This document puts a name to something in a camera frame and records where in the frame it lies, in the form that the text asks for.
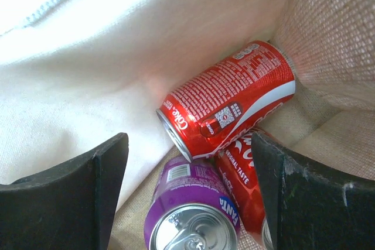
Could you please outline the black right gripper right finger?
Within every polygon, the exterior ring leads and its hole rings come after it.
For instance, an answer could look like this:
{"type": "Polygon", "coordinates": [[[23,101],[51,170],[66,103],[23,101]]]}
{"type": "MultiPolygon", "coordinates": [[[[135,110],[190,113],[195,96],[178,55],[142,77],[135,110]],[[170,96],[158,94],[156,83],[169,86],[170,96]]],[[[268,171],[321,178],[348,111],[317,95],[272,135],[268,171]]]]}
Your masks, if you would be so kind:
{"type": "Polygon", "coordinates": [[[374,249],[374,181],[263,133],[253,135],[252,152],[274,249],[374,249]]]}

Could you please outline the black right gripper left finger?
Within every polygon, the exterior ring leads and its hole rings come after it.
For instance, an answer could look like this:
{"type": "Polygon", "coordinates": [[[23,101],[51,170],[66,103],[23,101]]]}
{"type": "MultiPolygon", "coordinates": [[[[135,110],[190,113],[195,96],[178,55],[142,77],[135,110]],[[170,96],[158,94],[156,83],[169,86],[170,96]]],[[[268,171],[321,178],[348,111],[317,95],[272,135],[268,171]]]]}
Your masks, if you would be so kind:
{"type": "Polygon", "coordinates": [[[1,185],[1,249],[107,249],[128,152],[128,135],[119,133],[1,185]]]}

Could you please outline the red cola can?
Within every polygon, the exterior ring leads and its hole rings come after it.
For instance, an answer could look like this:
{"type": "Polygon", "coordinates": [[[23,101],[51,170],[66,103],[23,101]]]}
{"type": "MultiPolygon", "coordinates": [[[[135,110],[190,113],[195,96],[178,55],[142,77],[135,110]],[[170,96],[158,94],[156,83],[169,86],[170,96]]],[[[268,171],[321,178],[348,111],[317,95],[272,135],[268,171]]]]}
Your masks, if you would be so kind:
{"type": "Polygon", "coordinates": [[[237,207],[245,230],[260,245],[273,249],[251,147],[252,136],[257,132],[265,133],[259,127],[252,128],[220,150],[214,156],[214,164],[237,207]]]}
{"type": "Polygon", "coordinates": [[[292,61],[255,40],[171,91],[156,114],[188,160],[214,156],[295,94],[292,61]]]}

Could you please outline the purple soda can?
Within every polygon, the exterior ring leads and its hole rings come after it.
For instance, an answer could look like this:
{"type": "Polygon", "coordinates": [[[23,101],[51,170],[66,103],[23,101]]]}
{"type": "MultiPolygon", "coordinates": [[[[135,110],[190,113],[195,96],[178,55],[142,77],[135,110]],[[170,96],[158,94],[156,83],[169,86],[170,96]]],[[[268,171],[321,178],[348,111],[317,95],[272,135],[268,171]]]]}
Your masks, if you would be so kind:
{"type": "Polygon", "coordinates": [[[240,218],[214,166],[166,162],[144,223],[148,249],[237,249],[240,218]]]}

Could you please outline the brown canvas tote bag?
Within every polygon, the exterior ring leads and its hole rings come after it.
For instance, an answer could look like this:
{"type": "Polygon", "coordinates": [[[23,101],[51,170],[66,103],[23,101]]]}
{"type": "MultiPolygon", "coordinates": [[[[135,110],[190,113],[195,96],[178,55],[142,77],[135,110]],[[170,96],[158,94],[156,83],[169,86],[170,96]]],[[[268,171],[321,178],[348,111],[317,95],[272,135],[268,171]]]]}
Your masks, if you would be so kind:
{"type": "Polygon", "coordinates": [[[117,133],[129,158],[110,249],[144,249],[164,163],[164,96],[253,39],[299,64],[292,101],[262,123],[284,145],[374,179],[374,0],[66,0],[1,36],[1,183],[117,133]]]}

